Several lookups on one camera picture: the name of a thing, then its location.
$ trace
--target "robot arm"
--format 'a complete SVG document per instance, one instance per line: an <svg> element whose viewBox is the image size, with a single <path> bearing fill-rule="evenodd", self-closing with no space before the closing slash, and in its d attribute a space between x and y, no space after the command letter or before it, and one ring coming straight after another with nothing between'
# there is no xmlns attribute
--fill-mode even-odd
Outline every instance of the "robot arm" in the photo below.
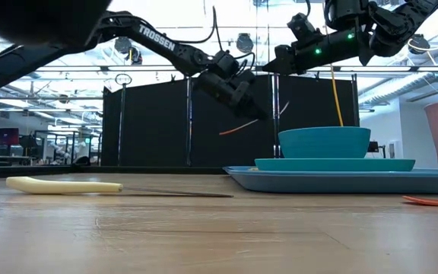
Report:
<svg viewBox="0 0 438 274"><path fill-rule="evenodd" d="M263 71L301 75L307 69L356 56L362 65L373 56L394 56L436 9L438 0L405 0L394 11L368 0L326 0L325 24L336 32L324 35L306 15L293 16L287 25L297 41L275 47L276 59Z"/></svg>
<svg viewBox="0 0 438 274"><path fill-rule="evenodd" d="M0 53L0 88L34 72L38 68L72 53L82 53L117 37L128 37L170 60L185 76L200 74L194 88L211 95L237 116L267 119L248 92L255 81L250 70L240 68L228 51L210 56L200 49L179 43L160 33L147 21L127 11L107 11L86 46L12 46Z"/></svg>

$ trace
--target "yellow handle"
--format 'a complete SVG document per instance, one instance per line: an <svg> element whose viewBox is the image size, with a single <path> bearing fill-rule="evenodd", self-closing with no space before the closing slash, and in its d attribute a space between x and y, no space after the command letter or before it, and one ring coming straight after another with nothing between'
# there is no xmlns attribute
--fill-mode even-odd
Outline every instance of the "yellow handle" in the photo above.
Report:
<svg viewBox="0 0 438 274"><path fill-rule="evenodd" d="M122 191L120 183L49 181L30 177L9 177L6 179L6 186L32 194L118 193Z"/></svg>

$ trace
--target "teal plate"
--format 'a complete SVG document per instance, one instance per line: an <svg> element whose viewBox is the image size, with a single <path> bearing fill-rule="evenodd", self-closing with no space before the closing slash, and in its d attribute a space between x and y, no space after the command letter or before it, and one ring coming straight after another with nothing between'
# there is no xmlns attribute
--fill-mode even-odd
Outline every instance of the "teal plate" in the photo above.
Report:
<svg viewBox="0 0 438 274"><path fill-rule="evenodd" d="M415 160L410 159L256 159L263 171L411 171Z"/></svg>

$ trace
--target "wooden table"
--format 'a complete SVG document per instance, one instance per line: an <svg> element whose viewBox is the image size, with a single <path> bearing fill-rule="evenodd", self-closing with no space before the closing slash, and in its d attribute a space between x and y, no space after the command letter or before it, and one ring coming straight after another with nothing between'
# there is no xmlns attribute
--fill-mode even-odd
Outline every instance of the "wooden table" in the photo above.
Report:
<svg viewBox="0 0 438 274"><path fill-rule="evenodd" d="M438 274L438 208L251 193L229 177L72 174L235 198L32 196L0 180L0 273Z"/></svg>

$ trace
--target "blue tray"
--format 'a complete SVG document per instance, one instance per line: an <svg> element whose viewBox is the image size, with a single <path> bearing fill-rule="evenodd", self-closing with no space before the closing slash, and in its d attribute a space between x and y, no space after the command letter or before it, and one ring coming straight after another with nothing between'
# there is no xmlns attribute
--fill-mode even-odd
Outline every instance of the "blue tray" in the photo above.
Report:
<svg viewBox="0 0 438 274"><path fill-rule="evenodd" d="M250 168L225 167L224 170L245 189L267 193L438 194L438 170L290 172Z"/></svg>

